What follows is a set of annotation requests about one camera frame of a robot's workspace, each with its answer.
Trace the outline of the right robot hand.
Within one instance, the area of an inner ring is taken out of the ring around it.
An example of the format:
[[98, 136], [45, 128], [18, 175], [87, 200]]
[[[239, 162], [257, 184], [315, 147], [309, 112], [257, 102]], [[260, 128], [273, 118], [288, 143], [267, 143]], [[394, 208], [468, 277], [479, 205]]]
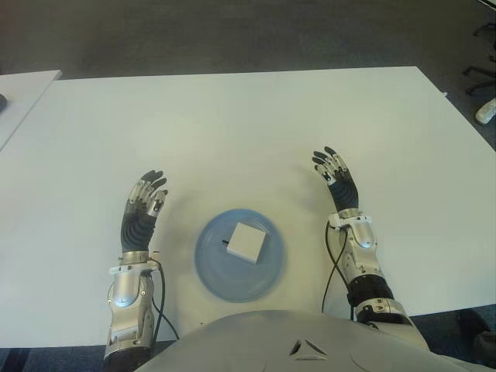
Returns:
[[335, 150], [325, 146], [324, 152], [313, 152], [312, 161], [314, 169], [329, 189], [336, 211], [359, 208], [357, 186], [343, 158]]

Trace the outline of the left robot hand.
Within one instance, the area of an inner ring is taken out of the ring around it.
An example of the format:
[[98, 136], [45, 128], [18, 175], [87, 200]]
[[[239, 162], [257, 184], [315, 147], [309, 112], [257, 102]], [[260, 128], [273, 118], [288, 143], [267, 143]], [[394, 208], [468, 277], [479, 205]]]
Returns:
[[144, 174], [132, 187], [126, 200], [120, 229], [123, 253], [147, 251], [156, 221], [165, 205], [167, 179], [161, 170]]

